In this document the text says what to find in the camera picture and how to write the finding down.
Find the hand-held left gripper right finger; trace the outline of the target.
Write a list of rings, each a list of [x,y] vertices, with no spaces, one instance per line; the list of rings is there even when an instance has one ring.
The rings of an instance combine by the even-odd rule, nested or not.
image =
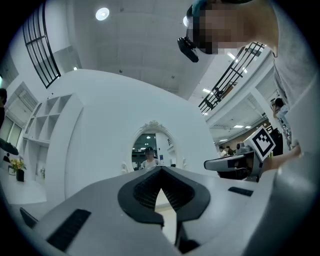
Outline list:
[[[258,182],[162,167],[179,202],[176,246],[163,242],[161,256],[257,256],[253,240],[273,188],[273,173]]]

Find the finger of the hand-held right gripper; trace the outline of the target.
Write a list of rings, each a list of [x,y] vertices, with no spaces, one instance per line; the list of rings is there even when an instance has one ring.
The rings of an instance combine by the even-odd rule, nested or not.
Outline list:
[[[227,156],[212,160],[206,160],[204,168],[216,172],[231,172],[246,167],[246,157],[244,154]]]

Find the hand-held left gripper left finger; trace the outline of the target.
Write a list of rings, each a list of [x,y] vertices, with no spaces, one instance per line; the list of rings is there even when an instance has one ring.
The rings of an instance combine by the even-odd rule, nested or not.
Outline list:
[[[34,227],[45,241],[75,210],[90,213],[65,254],[69,256],[178,256],[159,223],[138,222],[121,208],[118,193],[126,183],[144,179],[140,170],[92,183],[47,212]]]

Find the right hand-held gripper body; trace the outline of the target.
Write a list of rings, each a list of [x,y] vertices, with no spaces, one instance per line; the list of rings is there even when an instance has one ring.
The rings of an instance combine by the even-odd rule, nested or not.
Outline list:
[[[258,182],[264,160],[276,144],[267,130],[261,126],[244,141],[237,143],[234,155],[220,158],[220,178]]]

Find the person's right forearm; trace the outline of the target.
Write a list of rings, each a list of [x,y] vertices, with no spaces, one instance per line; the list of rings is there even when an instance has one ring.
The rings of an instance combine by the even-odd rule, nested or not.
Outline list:
[[[301,154],[300,145],[296,144],[293,147],[293,149],[287,153],[265,158],[262,163],[261,171],[262,171],[262,173],[264,173],[266,171],[276,170],[279,167],[281,167],[284,163],[286,163],[287,161],[298,158],[300,156],[300,154]]]

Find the oval white ornate mirror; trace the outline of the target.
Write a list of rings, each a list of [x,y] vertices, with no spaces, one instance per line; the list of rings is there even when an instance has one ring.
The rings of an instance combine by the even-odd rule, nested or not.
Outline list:
[[[188,170],[181,144],[174,134],[157,120],[141,126],[134,134],[132,150],[121,164],[121,173],[166,166]]]

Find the black metal railing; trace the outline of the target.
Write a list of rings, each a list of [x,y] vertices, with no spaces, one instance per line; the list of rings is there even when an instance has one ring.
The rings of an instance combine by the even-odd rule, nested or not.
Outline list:
[[[198,105],[202,115],[206,116],[225,98],[248,73],[248,67],[258,59],[265,48],[266,46],[262,43],[252,42],[239,50],[221,78]]]
[[[45,10],[46,3],[43,2],[22,25],[22,34],[31,63],[47,89],[61,73],[49,42]]]

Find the person's grey shirt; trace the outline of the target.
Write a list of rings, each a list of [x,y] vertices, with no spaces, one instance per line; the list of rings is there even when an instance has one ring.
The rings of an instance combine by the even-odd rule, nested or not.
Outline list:
[[[320,154],[320,67],[298,26],[278,4],[272,7],[279,33],[275,84],[287,107],[284,118],[293,143],[303,153]]]

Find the white side table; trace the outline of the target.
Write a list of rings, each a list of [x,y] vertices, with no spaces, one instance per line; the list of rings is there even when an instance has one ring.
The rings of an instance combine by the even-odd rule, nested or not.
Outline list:
[[[0,168],[0,182],[9,204],[36,204],[47,201],[44,186],[35,180],[17,181],[14,175]]]

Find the yellow flowers in black pot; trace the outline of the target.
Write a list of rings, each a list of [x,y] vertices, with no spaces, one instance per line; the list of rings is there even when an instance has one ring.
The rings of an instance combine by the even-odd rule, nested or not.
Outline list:
[[[18,182],[25,181],[25,164],[22,159],[13,158],[10,160],[13,171],[16,174],[16,180]]]

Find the white shelf unit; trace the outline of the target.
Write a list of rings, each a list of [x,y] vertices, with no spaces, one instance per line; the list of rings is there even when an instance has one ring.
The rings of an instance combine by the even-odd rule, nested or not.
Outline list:
[[[20,148],[26,175],[43,180],[48,202],[66,198],[67,153],[83,106],[75,93],[56,96],[39,102],[27,122]]]

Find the round ceiling light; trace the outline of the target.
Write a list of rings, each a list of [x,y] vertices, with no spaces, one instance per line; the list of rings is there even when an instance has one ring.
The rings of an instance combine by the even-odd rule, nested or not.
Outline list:
[[[102,7],[96,11],[95,18],[98,21],[105,20],[110,14],[110,10],[107,7]]]

